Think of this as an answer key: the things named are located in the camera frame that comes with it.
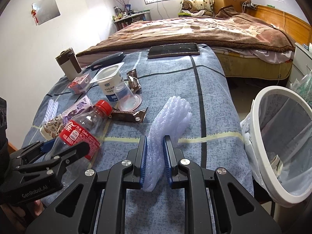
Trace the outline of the clear cola bottle red label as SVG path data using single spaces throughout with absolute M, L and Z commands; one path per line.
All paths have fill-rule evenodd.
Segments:
M 60 155 L 74 144 L 87 142 L 89 153 L 74 164 L 69 165 L 69 170 L 73 173 L 79 173 L 89 167 L 92 158 L 100 149 L 98 137 L 112 111 L 113 107 L 108 102 L 99 100 L 91 111 L 74 116 L 66 123 L 56 138 L 52 149 L 45 155 L 44 160 L 47 161 Z

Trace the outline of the white round trash bin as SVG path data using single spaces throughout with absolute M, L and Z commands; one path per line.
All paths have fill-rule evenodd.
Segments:
M 311 107 L 294 91 L 269 86 L 240 123 L 252 176 L 290 208 L 311 195 Z

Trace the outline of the purple grape milk carton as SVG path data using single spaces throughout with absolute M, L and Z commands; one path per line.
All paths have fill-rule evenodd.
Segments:
M 66 125 L 76 115 L 79 115 L 81 113 L 87 113 L 92 109 L 93 104 L 88 96 L 80 98 L 75 104 L 73 104 L 70 108 L 68 108 L 61 114 L 63 125 Z

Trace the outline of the wall poster silver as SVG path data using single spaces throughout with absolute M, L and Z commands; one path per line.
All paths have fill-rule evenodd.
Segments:
M 32 17 L 36 25 L 41 25 L 60 16 L 56 0 L 40 0 L 32 3 Z

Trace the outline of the teddy bear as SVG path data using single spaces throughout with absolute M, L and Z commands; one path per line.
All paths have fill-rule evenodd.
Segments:
M 198 9 L 196 9 L 192 2 L 189 1 L 189 0 L 184 0 L 183 1 L 183 4 L 182 4 L 182 10 L 184 11 L 188 11 L 190 13 L 197 13 L 198 12 Z

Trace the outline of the brown white box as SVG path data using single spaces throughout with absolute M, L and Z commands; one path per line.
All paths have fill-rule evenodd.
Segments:
M 82 75 L 82 68 L 72 48 L 61 52 L 56 57 L 56 61 L 69 80 L 73 81 L 76 77 Z

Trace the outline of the patterned paper cup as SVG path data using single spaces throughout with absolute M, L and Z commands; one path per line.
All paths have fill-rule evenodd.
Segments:
M 52 120 L 48 121 L 47 123 L 43 124 L 40 128 L 41 135 L 46 140 L 55 139 L 61 133 L 63 129 L 63 117 L 62 114 L 54 117 Z

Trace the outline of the white yogurt cup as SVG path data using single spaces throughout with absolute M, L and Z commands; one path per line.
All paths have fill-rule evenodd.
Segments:
M 90 81 L 90 83 L 97 83 L 100 86 L 110 102 L 118 101 L 114 88 L 124 81 L 120 72 L 122 65 L 124 65 L 124 62 L 102 68 Z

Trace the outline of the black smartphone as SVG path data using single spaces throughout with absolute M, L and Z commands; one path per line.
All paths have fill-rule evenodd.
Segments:
M 156 59 L 165 57 L 197 55 L 200 55 L 200 51 L 196 43 L 178 43 L 151 47 L 149 49 L 147 57 L 148 59 Z

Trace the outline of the dark glasses case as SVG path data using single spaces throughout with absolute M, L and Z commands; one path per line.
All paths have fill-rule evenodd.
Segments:
M 125 54 L 123 52 L 118 52 L 115 54 L 111 54 L 109 56 L 103 57 L 101 59 L 96 60 L 90 65 L 90 69 L 92 71 L 105 68 L 123 61 Z

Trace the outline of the cluttered side desk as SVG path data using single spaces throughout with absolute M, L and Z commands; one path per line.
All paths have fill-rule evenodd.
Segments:
M 116 26 L 117 31 L 131 25 L 138 21 L 151 21 L 150 10 L 143 10 L 134 12 L 133 10 L 122 12 L 118 6 L 114 7 L 115 16 L 113 16 L 113 22 Z

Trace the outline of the bed with brown blanket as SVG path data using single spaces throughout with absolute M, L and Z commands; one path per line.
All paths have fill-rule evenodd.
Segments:
M 138 21 L 77 54 L 86 66 L 100 57 L 157 45 L 197 43 L 210 47 L 227 77 L 285 80 L 291 74 L 295 42 L 285 31 L 232 5 L 215 17 Z

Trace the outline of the wooden headboard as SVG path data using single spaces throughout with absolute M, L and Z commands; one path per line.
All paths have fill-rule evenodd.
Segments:
M 246 13 L 284 30 L 299 44 L 311 43 L 311 25 L 292 14 L 263 5 L 258 5 L 256 10 L 247 8 Z

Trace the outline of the red white small carton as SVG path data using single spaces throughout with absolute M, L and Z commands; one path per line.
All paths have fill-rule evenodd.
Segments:
M 90 74 L 85 74 L 80 77 L 76 77 L 72 82 L 69 83 L 67 88 L 73 95 L 85 94 L 91 87 L 92 77 Z

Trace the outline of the green patterned plastic bag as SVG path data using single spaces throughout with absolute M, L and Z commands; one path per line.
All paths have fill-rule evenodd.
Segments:
M 312 107 L 312 76 L 311 72 L 305 75 L 300 81 L 297 79 L 290 84 L 291 90 L 302 97 L 310 107 Z

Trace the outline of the white nightstand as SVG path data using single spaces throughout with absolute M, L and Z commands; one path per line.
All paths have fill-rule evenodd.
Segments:
M 291 73 L 288 78 L 287 87 L 289 88 L 296 80 L 300 81 L 312 69 L 311 52 L 304 45 L 295 43 L 295 55 L 293 58 Z

